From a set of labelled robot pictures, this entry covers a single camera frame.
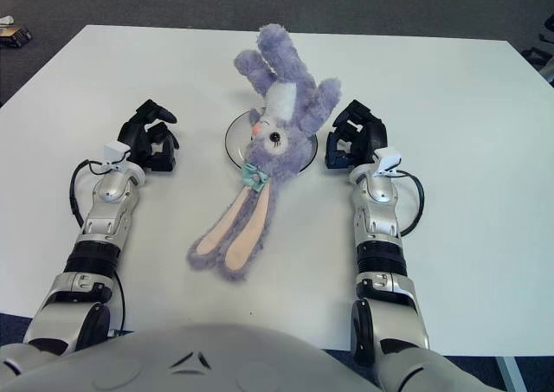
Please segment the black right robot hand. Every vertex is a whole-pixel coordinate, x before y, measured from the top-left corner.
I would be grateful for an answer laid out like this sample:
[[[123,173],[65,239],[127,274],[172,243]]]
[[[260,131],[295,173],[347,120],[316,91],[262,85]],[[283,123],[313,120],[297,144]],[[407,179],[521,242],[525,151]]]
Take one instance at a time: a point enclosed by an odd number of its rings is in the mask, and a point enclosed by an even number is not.
[[[332,127],[325,147],[328,169],[373,164],[374,151],[388,146],[385,124],[358,100],[353,100],[337,116]]]

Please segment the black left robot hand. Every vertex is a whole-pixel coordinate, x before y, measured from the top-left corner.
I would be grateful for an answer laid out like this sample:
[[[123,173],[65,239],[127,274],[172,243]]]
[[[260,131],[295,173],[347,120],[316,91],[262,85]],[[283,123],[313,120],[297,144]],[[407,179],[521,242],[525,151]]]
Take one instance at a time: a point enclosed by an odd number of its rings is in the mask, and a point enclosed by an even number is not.
[[[146,170],[173,171],[179,143],[168,124],[176,123],[177,118],[164,107],[153,100],[144,102],[119,132],[118,141],[130,147],[127,159]]]

